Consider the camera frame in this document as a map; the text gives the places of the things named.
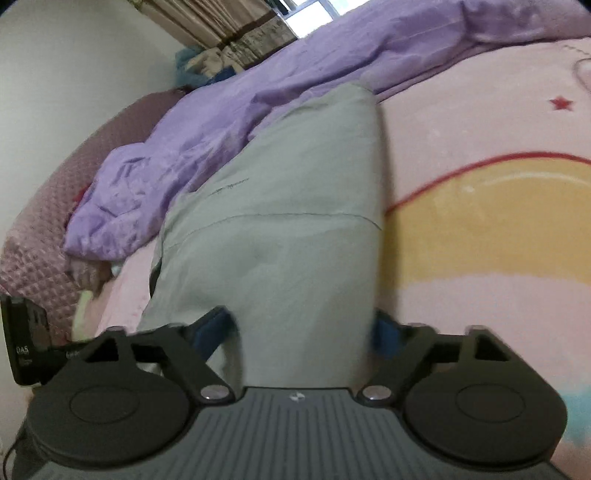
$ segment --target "red curved line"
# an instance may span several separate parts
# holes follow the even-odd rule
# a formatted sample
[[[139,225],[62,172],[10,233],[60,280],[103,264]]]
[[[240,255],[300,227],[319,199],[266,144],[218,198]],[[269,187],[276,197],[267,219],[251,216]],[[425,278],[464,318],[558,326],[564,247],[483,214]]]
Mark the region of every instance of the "red curved line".
[[[465,167],[458,168],[455,171],[452,171],[446,175],[443,175],[442,177],[439,177],[439,178],[427,183],[426,185],[419,188],[418,190],[415,190],[414,192],[410,193],[405,198],[399,200],[394,205],[391,205],[390,207],[388,207],[388,209],[386,210],[386,216],[390,215],[395,209],[397,209],[403,205],[406,205],[409,202],[412,202],[416,198],[420,197],[422,194],[437,187],[438,185],[441,185],[445,181],[451,180],[455,177],[459,177],[460,175],[464,175],[465,173],[467,173],[469,171],[476,170],[477,168],[487,167],[489,165],[494,165],[495,163],[501,163],[501,162],[510,161],[510,160],[524,160],[526,158],[543,158],[546,160],[553,160],[555,158],[561,158],[563,160],[570,160],[570,161],[575,161],[575,162],[579,162],[579,163],[585,163],[585,164],[591,166],[591,160],[588,160],[587,158],[583,158],[583,157],[578,157],[576,155],[570,155],[568,153],[524,152],[524,153],[511,153],[508,155],[500,155],[499,157],[492,157],[487,160],[482,160],[480,162],[472,163],[470,165],[466,165]]]

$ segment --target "window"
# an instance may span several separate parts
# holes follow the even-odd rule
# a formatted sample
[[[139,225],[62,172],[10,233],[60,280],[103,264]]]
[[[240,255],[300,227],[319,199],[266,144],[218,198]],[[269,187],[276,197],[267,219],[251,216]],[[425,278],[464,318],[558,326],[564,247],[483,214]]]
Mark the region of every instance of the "window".
[[[272,0],[294,33],[303,38],[368,0]]]

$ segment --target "gray garment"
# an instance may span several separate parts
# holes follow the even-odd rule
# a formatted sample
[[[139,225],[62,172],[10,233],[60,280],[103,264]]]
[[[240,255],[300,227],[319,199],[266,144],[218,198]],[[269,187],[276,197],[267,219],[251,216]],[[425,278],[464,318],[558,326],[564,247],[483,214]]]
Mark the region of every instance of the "gray garment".
[[[139,328],[216,305],[239,337],[210,360],[233,387],[358,387],[371,374],[385,152],[374,96],[348,84],[267,128],[160,233]]]

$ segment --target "gray gripper base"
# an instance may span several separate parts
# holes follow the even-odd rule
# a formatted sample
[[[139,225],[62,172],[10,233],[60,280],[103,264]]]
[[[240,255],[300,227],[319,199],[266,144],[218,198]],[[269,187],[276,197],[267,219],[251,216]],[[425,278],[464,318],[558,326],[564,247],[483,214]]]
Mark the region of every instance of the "gray gripper base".
[[[103,472],[45,464],[33,480],[564,480],[549,463],[463,470],[413,443],[396,415],[346,390],[250,388],[202,411],[187,434],[141,463]]]

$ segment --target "black circular disc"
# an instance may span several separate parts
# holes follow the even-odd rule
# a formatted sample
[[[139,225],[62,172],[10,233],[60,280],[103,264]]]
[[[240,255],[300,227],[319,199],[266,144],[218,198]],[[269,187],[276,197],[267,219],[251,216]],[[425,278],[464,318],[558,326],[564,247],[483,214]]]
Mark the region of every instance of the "black circular disc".
[[[445,457],[503,468],[545,459],[561,438],[566,410],[541,381],[449,371],[411,389],[404,418]]]
[[[104,468],[162,449],[188,416],[189,400],[178,385],[137,368],[114,375],[107,362],[41,388],[29,406],[27,430],[57,463]]]

